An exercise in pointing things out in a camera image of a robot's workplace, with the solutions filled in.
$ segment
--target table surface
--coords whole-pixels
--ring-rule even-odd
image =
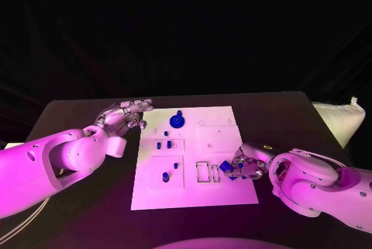
[[[153,97],[156,108],[231,105],[244,141],[284,151],[300,148],[351,166],[348,156],[302,92]],[[49,103],[28,141],[84,128],[111,103],[133,98]],[[93,175],[57,194],[6,248],[153,248],[204,237],[240,237],[293,248],[371,248],[372,235],[326,213],[299,215],[273,195],[266,176],[254,181],[260,204],[130,210],[140,129],[126,134],[123,158],[107,156]],[[0,220],[5,234],[38,206]]]

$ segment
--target black backdrop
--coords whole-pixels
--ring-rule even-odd
[[[55,99],[302,90],[369,107],[371,12],[369,0],[2,0],[0,139],[26,139]]]

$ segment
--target white puzzle board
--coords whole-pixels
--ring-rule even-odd
[[[175,129],[169,119],[178,110],[185,126]],[[142,130],[132,210],[258,203],[253,180],[231,181],[219,169],[243,145],[231,106],[155,109],[143,113],[143,120],[147,128]],[[163,172],[169,182],[163,182]],[[198,182],[198,173],[204,182]]]

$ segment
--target white pillow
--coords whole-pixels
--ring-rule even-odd
[[[313,102],[342,148],[345,148],[367,116],[365,109],[358,105],[356,101],[358,98],[352,97],[351,105],[329,105]]]

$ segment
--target robotic arm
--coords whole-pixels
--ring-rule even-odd
[[[302,215],[329,213],[348,226],[372,233],[372,171],[346,167],[339,161],[293,149],[245,143],[237,150],[230,178],[258,179],[267,173],[273,194]]]
[[[19,213],[84,179],[106,155],[123,156],[130,128],[146,128],[140,112],[152,100],[113,104],[95,123],[0,151],[0,218]]]

